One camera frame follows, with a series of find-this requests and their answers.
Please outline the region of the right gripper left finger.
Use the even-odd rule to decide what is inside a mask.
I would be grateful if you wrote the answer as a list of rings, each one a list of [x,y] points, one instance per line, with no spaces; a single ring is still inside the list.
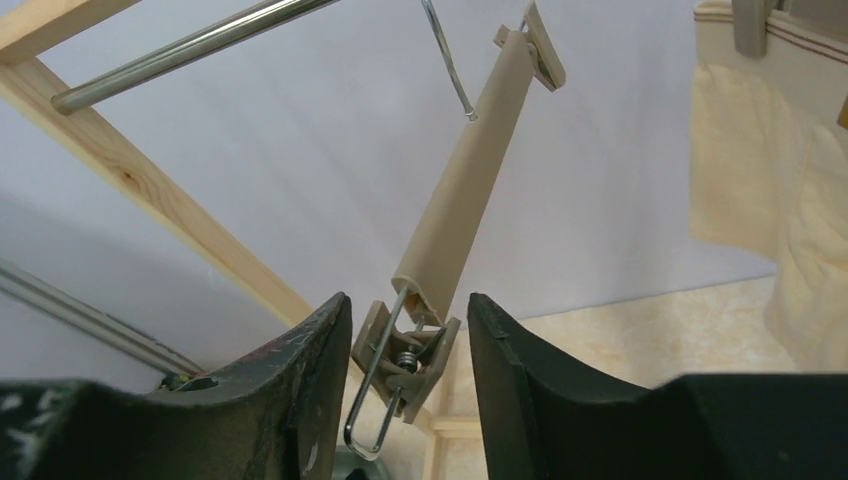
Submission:
[[[282,336],[156,395],[176,410],[157,417],[150,478],[298,478],[297,424],[323,376],[341,373],[351,328],[350,298],[336,293]]]

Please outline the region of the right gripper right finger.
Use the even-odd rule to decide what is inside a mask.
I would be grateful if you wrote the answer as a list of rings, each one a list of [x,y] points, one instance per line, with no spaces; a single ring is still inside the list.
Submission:
[[[485,294],[469,336],[488,471],[496,479],[673,479],[676,463],[616,378],[533,334]]]

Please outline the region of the beige cotton underwear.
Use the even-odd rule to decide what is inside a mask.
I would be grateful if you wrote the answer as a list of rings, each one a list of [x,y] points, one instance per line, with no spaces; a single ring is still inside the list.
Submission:
[[[731,4],[694,10],[692,237],[775,262],[768,331],[806,371],[847,368],[847,128],[735,48]]]

